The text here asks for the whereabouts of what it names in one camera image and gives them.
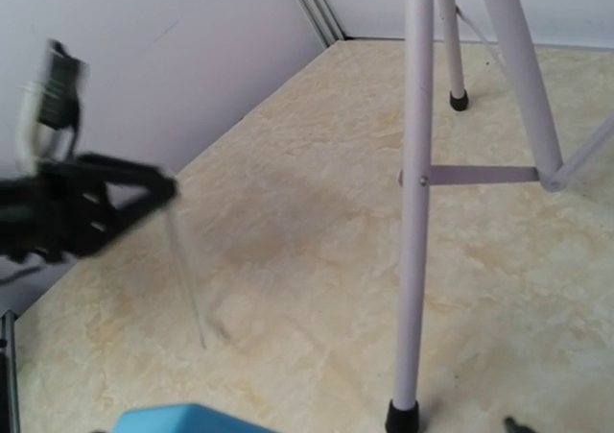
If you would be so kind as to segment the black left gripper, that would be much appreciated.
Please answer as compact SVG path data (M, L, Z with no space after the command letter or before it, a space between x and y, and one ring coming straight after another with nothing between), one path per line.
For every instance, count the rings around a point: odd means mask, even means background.
M1 180L1 255L49 264L103 251L177 196L160 168L83 154L71 170L45 166L35 176Z

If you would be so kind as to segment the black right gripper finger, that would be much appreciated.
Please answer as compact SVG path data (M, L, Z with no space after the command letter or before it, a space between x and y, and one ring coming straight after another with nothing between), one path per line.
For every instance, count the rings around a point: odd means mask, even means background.
M506 433L535 433L530 426L520 423L514 417L505 417L503 425Z

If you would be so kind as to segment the blue and white box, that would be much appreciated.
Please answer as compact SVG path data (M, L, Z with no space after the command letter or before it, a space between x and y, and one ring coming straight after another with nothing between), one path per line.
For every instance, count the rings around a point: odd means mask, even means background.
M270 429L195 403L125 412L112 433L267 433Z

